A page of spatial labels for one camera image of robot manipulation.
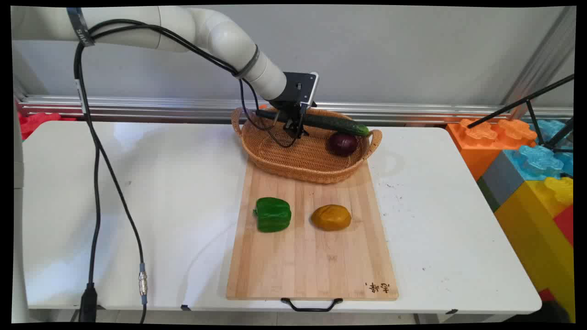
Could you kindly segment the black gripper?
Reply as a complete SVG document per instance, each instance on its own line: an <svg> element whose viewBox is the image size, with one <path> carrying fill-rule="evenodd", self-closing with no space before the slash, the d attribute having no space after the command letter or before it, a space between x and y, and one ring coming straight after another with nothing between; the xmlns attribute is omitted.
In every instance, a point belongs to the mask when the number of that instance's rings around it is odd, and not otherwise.
<svg viewBox="0 0 587 330"><path fill-rule="evenodd" d="M268 102L276 109L285 111L283 131L290 137L301 139L310 135L305 129L305 115L307 108L316 106L316 73L285 72L284 75L284 90Z"/></svg>

